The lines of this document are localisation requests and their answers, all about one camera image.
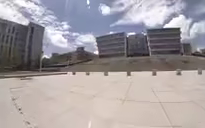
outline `pavement crack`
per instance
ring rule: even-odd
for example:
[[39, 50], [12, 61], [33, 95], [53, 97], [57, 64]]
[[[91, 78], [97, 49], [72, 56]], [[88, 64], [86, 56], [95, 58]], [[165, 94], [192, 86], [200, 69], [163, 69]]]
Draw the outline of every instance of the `pavement crack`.
[[128, 89], [127, 89], [127, 91], [126, 91], [126, 93], [125, 93], [125, 98], [124, 98], [124, 100], [122, 101], [122, 104], [125, 103], [125, 101], [126, 101], [126, 99], [127, 99], [127, 97], [128, 97], [128, 93], [129, 93], [131, 87], [132, 87], [132, 80], [130, 81], [130, 84], [129, 84], [129, 86], [128, 86]]
[[27, 119], [25, 119], [25, 115], [23, 112], [22, 107], [16, 102], [18, 100], [17, 97], [13, 97], [11, 96], [11, 101], [13, 103], [13, 106], [15, 107], [15, 109], [17, 110], [17, 112], [23, 117], [23, 122], [26, 125], [27, 128], [38, 128], [37, 126], [34, 126], [30, 121], [28, 121]]
[[192, 101], [194, 104], [196, 104], [197, 106], [199, 106], [202, 110], [205, 111], [205, 108], [203, 106], [201, 106], [199, 103], [195, 102], [195, 101]]

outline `tiled floor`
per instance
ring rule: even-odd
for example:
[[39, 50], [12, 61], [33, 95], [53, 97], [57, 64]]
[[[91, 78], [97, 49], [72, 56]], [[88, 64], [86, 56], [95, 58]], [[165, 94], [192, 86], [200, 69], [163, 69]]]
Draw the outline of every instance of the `tiled floor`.
[[205, 71], [0, 80], [0, 128], [205, 128]]

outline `bollard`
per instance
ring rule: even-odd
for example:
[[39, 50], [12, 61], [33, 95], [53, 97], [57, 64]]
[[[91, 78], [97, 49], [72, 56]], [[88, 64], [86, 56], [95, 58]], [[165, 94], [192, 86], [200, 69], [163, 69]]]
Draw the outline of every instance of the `bollard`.
[[181, 76], [181, 75], [182, 75], [182, 73], [181, 73], [181, 69], [177, 69], [177, 71], [176, 71], [176, 75], [178, 75], [178, 76]]
[[198, 75], [202, 75], [202, 69], [201, 68], [198, 69]]
[[156, 75], [157, 75], [157, 70], [153, 69], [152, 76], [156, 76]]
[[108, 76], [108, 72], [104, 72], [104, 76]]
[[131, 72], [130, 71], [127, 72], [127, 76], [131, 76]]
[[89, 75], [90, 75], [90, 73], [89, 73], [89, 72], [86, 72], [86, 75], [87, 75], [87, 76], [89, 76]]

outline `pole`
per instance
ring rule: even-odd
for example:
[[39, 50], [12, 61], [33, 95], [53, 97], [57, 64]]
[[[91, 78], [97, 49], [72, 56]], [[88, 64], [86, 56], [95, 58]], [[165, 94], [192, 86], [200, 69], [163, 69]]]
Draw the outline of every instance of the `pole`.
[[40, 57], [40, 69], [39, 69], [39, 72], [42, 72], [42, 60], [43, 60], [43, 53], [41, 53], [41, 57]]

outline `sky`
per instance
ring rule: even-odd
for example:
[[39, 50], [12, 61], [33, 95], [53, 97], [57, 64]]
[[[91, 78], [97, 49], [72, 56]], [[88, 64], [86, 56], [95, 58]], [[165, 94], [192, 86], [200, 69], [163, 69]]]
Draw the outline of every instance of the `sky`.
[[0, 0], [0, 18], [45, 27], [45, 56], [84, 46], [98, 53], [96, 37], [180, 27], [182, 42], [205, 48], [205, 0]]

